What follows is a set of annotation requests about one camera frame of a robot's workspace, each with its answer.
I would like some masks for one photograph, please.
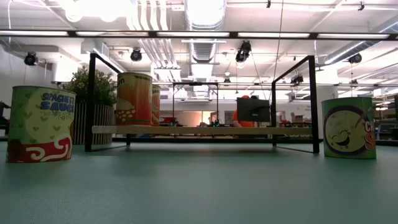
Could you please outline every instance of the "green floor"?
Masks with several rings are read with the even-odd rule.
[[[398,148],[377,160],[324,158],[260,144],[139,144],[196,152],[84,153],[6,164],[0,223],[398,223]],[[310,145],[300,145],[311,150]]]

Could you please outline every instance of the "ceiling duct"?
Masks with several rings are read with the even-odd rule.
[[[374,32],[379,32],[379,33],[398,33],[398,16],[395,16],[394,18],[388,20],[387,22],[383,23],[381,26],[378,28],[374,29]],[[350,43],[337,51],[331,53],[330,55],[327,55],[323,60],[321,60],[320,65],[331,65],[337,62],[340,62],[342,60],[345,60],[347,58],[350,58],[359,52],[366,50],[373,45],[378,44],[380,41],[378,40],[369,40],[369,41],[362,41],[362,42],[353,42]]]
[[[218,31],[224,24],[226,0],[184,0],[187,30]],[[190,43],[194,61],[209,63],[216,52],[216,44]]]

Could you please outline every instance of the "black monitor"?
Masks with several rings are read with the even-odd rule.
[[[270,122],[269,101],[238,98],[238,120]]]

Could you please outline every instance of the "orange shirt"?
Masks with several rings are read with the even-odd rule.
[[[244,127],[244,128],[254,128],[254,122],[253,121],[238,121],[238,111],[234,111],[234,115],[232,116],[233,121],[239,122],[239,124]]]

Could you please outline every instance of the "ceiling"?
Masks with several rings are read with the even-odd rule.
[[[40,1],[31,0],[24,1],[24,3],[18,1],[24,0],[16,0],[10,5],[12,29],[128,30],[123,12],[120,12],[121,16],[114,22],[103,22],[98,16],[85,16],[78,22],[68,22],[65,18],[65,11],[61,7],[52,7],[50,11],[43,7]],[[355,0],[285,0],[283,1],[283,10],[282,0],[272,0],[269,9],[266,8],[266,2],[227,0],[223,30],[278,32],[281,29],[285,32],[377,32],[378,27],[388,20],[396,19],[398,22],[398,2],[396,0],[366,0],[363,11],[358,11],[360,1]],[[0,1],[0,29],[9,28],[8,3],[9,1],[6,0]],[[58,6],[56,1],[46,3]],[[167,1],[167,7],[169,29],[185,30],[184,11],[178,10],[183,7],[183,0]],[[147,12],[149,21],[150,7]],[[81,54],[80,47],[84,39],[15,37],[12,41],[20,45],[56,45],[82,62],[88,63],[89,56]],[[146,54],[143,54],[143,59],[140,62],[132,62],[129,59],[132,48],[140,47],[137,39],[102,39],[100,41],[106,43],[110,48],[110,58],[125,70],[150,71],[151,61]],[[250,40],[250,43],[252,54],[246,60],[244,68],[237,68],[234,61],[241,40],[227,40],[225,44],[218,44],[215,57],[216,65],[213,67],[211,80],[222,82],[224,73],[229,72],[233,82],[236,81],[236,77],[238,77],[238,82],[257,82],[258,78],[264,82],[271,82],[274,76],[284,73],[306,55],[328,55],[351,42]],[[180,39],[172,39],[172,47],[177,63],[181,67],[181,77],[187,77],[191,72],[187,44],[181,43]],[[331,67],[338,70],[341,82],[348,83],[351,79],[372,75],[375,71],[396,63],[397,47],[397,42],[381,42],[362,51],[363,61],[354,64],[352,70],[351,64],[348,62],[340,62]],[[394,71],[381,72],[363,82],[375,83],[392,80],[397,75],[398,73]]]

